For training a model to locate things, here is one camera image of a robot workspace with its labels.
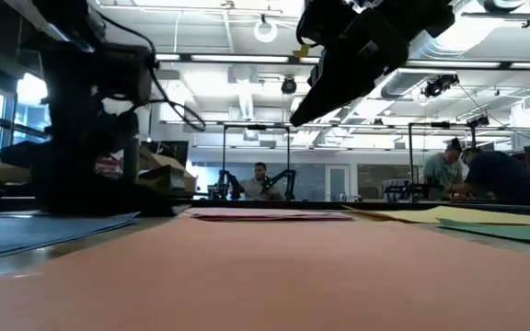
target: dark blue shirt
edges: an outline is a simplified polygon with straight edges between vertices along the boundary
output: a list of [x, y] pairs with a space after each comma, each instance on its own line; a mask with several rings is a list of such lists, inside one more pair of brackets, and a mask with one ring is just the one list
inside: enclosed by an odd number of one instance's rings
[[466, 183], [493, 192], [501, 203], [530, 205], [530, 172], [507, 154], [476, 155], [469, 165]]

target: pink paper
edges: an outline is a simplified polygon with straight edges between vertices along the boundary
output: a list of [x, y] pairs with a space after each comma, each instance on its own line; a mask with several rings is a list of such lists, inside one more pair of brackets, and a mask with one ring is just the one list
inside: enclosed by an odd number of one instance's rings
[[349, 221], [336, 211], [294, 211], [234, 208], [191, 208], [187, 213], [204, 221]]
[[530, 256], [402, 223], [181, 218], [0, 277], [0, 331], [530, 331]]

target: glass door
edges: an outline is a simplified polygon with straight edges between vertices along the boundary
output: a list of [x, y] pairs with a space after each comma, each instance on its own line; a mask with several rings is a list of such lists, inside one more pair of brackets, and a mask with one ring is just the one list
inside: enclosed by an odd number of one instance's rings
[[348, 201], [350, 199], [349, 173], [348, 165], [326, 166], [326, 201]]

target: green paper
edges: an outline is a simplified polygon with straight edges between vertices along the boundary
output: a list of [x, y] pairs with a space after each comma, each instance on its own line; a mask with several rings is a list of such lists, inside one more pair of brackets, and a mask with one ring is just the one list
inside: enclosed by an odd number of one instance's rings
[[442, 228], [530, 242], [530, 225], [485, 225], [439, 219]]

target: man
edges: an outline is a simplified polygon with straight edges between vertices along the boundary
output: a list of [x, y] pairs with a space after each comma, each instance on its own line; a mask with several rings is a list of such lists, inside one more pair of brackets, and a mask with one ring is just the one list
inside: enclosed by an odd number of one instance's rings
[[429, 158], [424, 164], [422, 173], [425, 184], [438, 184], [443, 189], [431, 188], [429, 190], [430, 200], [439, 200], [449, 194], [451, 187], [463, 182], [459, 155], [461, 154], [461, 143], [456, 138], [447, 146], [444, 153], [438, 153]]
[[530, 205], [530, 172], [507, 154], [469, 148], [462, 155], [469, 166], [466, 182], [453, 186], [459, 193], [492, 192], [504, 204]]
[[255, 176], [251, 179], [245, 179], [240, 181], [240, 186], [245, 190], [246, 200], [257, 200], [257, 201], [282, 201], [283, 197], [277, 187], [273, 186], [269, 191], [261, 193], [263, 191], [263, 179], [267, 174], [267, 166], [262, 162], [255, 164]]

